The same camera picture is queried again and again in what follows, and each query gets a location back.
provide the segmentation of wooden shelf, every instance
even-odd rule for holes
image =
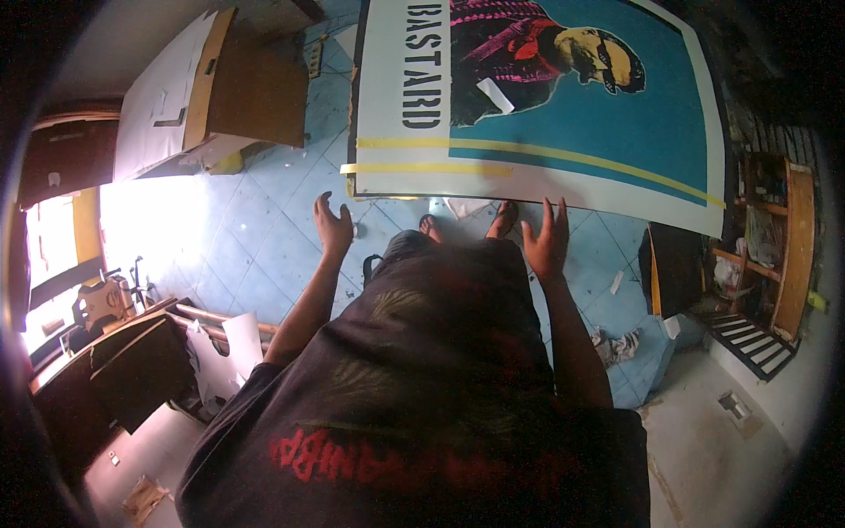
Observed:
[[[731,262],[735,262],[736,264],[742,265],[742,263],[743,263],[743,258],[740,257],[739,255],[734,255],[733,253],[728,253],[727,251],[722,251],[721,249],[716,249],[716,248],[713,248],[712,252],[717,257],[722,257],[723,259],[728,259]],[[781,281],[781,274],[777,273],[774,269],[765,268],[765,267],[757,264],[753,260],[746,260],[745,266],[748,269],[750,269],[751,271],[754,271],[755,273],[759,273],[760,275],[763,275],[764,277],[768,277],[768,278],[774,280],[775,282]]]
[[[736,205],[747,205],[749,202],[745,198],[737,198],[733,201]],[[764,202],[751,202],[751,207],[766,210],[773,215],[786,216],[788,210],[782,205],[766,204]]]

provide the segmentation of wall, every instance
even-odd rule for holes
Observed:
[[[820,144],[818,138],[815,141],[816,145]],[[821,262],[816,290],[830,301],[828,314],[806,307],[804,321],[807,333],[798,353],[768,384],[758,384],[757,377],[730,351],[709,336],[707,341],[711,356],[736,378],[771,418],[793,457],[798,456],[811,435],[815,420],[826,401],[831,374],[835,372],[837,363],[837,318],[841,310],[841,243],[838,232],[841,223],[831,198],[837,196],[837,193],[832,188],[832,175],[827,170],[828,164],[823,156],[824,152],[819,152],[821,189],[816,195],[822,197],[822,203],[816,205],[816,211],[826,232],[821,237],[821,255],[817,253],[815,260]]]
[[[310,25],[290,0],[110,0],[79,38],[47,103],[122,97],[149,63],[205,10],[237,5],[239,20],[261,34]]]
[[[718,403],[732,390],[759,420],[744,434]],[[676,354],[640,410],[648,432],[652,526],[753,525],[790,470],[766,414],[703,348]]]

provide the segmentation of person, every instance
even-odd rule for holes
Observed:
[[[622,39],[594,27],[565,28],[538,3],[452,0],[450,23],[454,126],[507,113],[477,86],[484,79],[513,112],[545,104],[558,79],[572,72],[612,95],[646,89],[642,61]]]
[[[646,432],[613,409],[566,285],[565,202],[554,217],[544,201],[538,234],[522,224],[552,370],[525,262],[504,238],[514,203],[469,247],[424,216],[329,321],[352,242],[330,195],[313,206],[319,266],[188,462],[183,525],[648,526]]]

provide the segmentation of figure printed on poster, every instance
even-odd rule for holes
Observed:
[[[595,27],[565,27],[536,2],[450,0],[450,25],[452,126],[542,106],[571,73],[583,85],[602,83],[610,95],[646,89],[646,69],[622,39]],[[490,90],[510,104],[494,102]]]

